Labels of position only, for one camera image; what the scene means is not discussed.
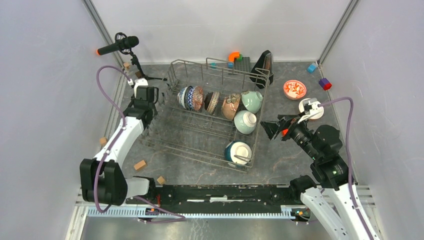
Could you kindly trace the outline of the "white bowl orange pattern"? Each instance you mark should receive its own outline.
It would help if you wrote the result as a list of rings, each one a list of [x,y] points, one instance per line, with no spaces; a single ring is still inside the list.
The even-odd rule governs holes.
[[[284,95],[291,100],[299,100],[307,93],[306,86],[295,79],[288,80],[283,85]]]

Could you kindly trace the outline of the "grey wire dish rack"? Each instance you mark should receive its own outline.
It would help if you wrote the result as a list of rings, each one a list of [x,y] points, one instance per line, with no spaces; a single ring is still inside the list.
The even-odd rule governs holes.
[[[211,69],[211,63],[216,63],[216,69]],[[158,116],[142,134],[140,142],[146,147],[216,167],[238,172],[249,170],[255,161],[259,123],[269,85],[259,89],[250,79],[251,71],[241,71],[234,75],[229,72],[224,62],[214,58],[208,58],[206,63],[174,60],[167,71],[166,86],[160,90]],[[203,88],[203,104],[199,111],[186,110],[178,102],[178,93],[187,86]],[[221,110],[226,96],[233,93],[241,95],[245,91],[258,91],[263,96],[260,110],[254,113],[257,118],[256,128],[250,134],[240,133],[234,119],[226,119]],[[204,109],[204,100],[209,92],[221,93],[212,115]],[[250,146],[252,158],[247,165],[234,168],[225,160],[224,150],[233,141],[243,141]]]

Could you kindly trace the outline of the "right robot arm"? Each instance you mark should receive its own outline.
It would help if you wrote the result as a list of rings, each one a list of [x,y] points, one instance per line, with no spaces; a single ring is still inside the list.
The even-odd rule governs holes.
[[[339,154],[340,131],[327,124],[316,131],[299,115],[279,115],[277,121],[261,121],[268,138],[293,140],[311,159],[313,177],[290,181],[289,199],[304,204],[332,240],[377,240],[379,236],[360,202],[352,171]]]

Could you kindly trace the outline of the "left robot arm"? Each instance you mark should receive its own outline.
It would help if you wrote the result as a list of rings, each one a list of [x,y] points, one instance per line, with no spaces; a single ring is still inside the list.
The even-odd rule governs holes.
[[[122,205],[125,200],[138,196],[145,204],[153,203],[157,190],[152,178],[127,178],[122,164],[137,138],[157,114],[159,89],[138,86],[130,104],[120,110],[121,120],[106,145],[93,157],[85,158],[79,166],[82,198],[86,202]]]

